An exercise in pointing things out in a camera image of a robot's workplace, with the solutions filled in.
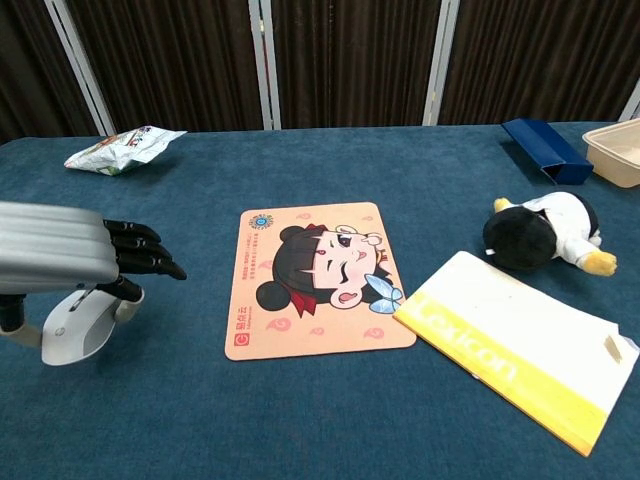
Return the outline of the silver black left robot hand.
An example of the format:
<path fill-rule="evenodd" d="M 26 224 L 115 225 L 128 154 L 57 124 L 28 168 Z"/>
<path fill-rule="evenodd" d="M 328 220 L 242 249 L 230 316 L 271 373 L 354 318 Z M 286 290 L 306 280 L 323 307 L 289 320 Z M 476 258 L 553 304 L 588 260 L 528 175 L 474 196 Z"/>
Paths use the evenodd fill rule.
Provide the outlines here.
<path fill-rule="evenodd" d="M 4 201 L 1 204 L 1 334 L 72 363 L 97 352 L 118 323 L 142 304 L 144 289 L 127 274 L 185 271 L 150 227 L 63 206 Z M 69 291 L 42 329 L 28 324 L 30 293 Z"/>

